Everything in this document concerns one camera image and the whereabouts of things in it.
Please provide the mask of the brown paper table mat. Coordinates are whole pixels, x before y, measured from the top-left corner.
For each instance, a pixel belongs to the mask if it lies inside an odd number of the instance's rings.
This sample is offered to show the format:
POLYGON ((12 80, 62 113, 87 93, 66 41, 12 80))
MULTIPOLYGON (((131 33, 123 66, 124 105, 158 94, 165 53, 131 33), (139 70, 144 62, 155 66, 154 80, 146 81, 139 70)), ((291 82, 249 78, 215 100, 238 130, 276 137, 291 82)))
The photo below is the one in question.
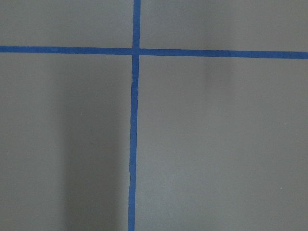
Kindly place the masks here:
POLYGON ((305 0, 3 0, 3 231, 305 231, 305 0))

